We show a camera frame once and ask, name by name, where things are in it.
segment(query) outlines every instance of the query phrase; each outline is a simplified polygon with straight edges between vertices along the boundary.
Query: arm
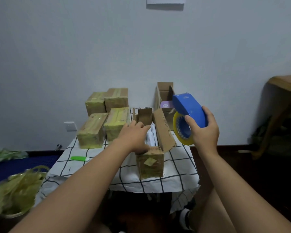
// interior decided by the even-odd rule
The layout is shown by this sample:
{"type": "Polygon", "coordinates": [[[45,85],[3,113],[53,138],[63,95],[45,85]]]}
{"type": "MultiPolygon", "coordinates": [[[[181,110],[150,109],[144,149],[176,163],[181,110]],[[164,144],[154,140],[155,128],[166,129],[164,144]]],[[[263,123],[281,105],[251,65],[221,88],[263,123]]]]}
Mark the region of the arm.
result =
{"type": "Polygon", "coordinates": [[[144,143],[150,126],[132,121],[104,151],[74,173],[34,208],[11,233],[82,232],[97,211],[110,182],[131,152],[149,149],[144,143]]]}
{"type": "Polygon", "coordinates": [[[195,147],[214,188],[237,232],[291,232],[291,222],[264,200],[217,152],[219,128],[210,110],[203,106],[208,126],[200,128],[186,116],[195,147]]]}

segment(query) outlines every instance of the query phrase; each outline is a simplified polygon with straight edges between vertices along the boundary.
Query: sealed cardboard box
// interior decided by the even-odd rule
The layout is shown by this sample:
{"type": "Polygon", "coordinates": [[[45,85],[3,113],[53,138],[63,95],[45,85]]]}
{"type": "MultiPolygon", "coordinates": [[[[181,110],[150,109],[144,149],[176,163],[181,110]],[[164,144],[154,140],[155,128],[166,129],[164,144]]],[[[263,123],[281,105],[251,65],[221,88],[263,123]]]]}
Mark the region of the sealed cardboard box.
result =
{"type": "Polygon", "coordinates": [[[112,108],[128,107],[128,88],[109,88],[105,94],[107,112],[112,108]]]}
{"type": "Polygon", "coordinates": [[[81,149],[101,148],[105,140],[103,125],[108,113],[91,114],[86,123],[77,132],[81,149]]]}
{"type": "Polygon", "coordinates": [[[107,141],[111,142],[119,136],[125,123],[129,123],[129,108],[112,108],[109,117],[104,125],[107,133],[107,141]]]}
{"type": "Polygon", "coordinates": [[[143,124],[155,124],[158,146],[151,146],[149,151],[144,154],[136,154],[137,167],[140,179],[150,177],[164,176],[164,153],[176,146],[176,142],[170,133],[164,113],[162,109],[157,109],[152,112],[151,108],[139,109],[138,114],[134,114],[136,122],[143,122],[143,124]]]}
{"type": "Polygon", "coordinates": [[[173,82],[158,82],[155,90],[155,109],[162,108],[167,124],[171,131],[173,131],[173,116],[175,110],[172,105],[172,96],[175,94],[173,90],[173,82]]]}
{"type": "Polygon", "coordinates": [[[94,92],[85,102],[88,116],[96,113],[105,113],[105,92],[94,92]]]}

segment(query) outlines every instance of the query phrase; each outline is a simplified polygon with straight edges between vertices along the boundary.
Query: right arm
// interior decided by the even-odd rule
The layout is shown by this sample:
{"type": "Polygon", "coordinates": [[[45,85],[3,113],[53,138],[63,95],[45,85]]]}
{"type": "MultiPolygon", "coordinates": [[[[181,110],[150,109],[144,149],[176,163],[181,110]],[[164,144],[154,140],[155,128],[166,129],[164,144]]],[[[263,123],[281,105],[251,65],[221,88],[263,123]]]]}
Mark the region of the right arm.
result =
{"type": "Polygon", "coordinates": [[[264,200],[217,152],[219,128],[210,110],[203,106],[208,126],[200,128],[186,116],[195,147],[214,188],[237,232],[290,232],[291,222],[264,200]]]}

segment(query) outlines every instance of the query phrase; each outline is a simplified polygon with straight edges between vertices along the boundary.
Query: green cloth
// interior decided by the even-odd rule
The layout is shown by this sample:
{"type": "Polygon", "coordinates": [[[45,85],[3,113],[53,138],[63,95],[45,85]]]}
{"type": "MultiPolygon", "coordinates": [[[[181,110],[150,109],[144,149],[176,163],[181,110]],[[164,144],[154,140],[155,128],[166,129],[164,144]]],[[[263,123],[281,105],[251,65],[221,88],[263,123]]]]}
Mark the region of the green cloth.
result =
{"type": "Polygon", "coordinates": [[[7,149],[0,149],[0,162],[10,159],[23,159],[28,157],[25,151],[9,151],[7,149]]]}

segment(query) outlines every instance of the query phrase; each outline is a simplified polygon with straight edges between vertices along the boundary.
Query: table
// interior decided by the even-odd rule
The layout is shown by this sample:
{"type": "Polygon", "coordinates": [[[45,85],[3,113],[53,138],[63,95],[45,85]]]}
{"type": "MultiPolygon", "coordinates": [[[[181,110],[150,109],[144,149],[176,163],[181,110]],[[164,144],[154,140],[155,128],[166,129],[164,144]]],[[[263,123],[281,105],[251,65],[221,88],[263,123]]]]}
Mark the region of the table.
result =
{"type": "MultiPolygon", "coordinates": [[[[116,173],[109,189],[134,193],[172,192],[171,212],[183,209],[199,188],[199,175],[190,147],[181,144],[174,132],[171,131],[171,133],[177,146],[164,154],[164,176],[162,178],[140,180],[135,154],[130,153],[116,173]]],[[[36,195],[35,205],[87,163],[70,160],[71,156],[85,156],[92,159],[107,146],[108,142],[105,140],[102,148],[80,149],[78,139],[73,139],[47,173],[36,195]]]]}
{"type": "MultiPolygon", "coordinates": [[[[275,76],[268,80],[268,83],[276,85],[291,92],[291,75],[275,76]]],[[[271,117],[266,133],[258,151],[252,152],[252,159],[259,159],[268,147],[272,134],[282,125],[282,122],[291,114],[291,98],[287,104],[271,117]]]]}

